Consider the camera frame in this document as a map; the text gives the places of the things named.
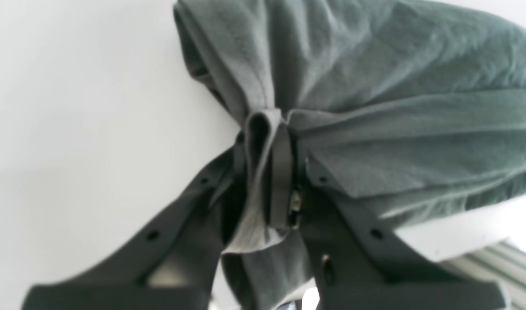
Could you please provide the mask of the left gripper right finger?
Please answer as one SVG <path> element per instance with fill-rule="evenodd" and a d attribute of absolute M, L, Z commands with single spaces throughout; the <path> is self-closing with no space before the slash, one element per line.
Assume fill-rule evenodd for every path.
<path fill-rule="evenodd" d="M 499 283 L 471 280 L 423 257 L 297 148 L 287 126 L 279 125 L 269 161 L 269 225 L 302 236 L 318 310 L 509 307 Z"/>

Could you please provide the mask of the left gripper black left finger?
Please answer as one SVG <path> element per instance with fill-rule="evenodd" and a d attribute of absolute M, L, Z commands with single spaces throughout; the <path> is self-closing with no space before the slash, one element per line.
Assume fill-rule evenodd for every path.
<path fill-rule="evenodd" d="M 246 186 L 244 135 L 181 195 L 89 270 L 28 292 L 24 310 L 206 310 Z"/>

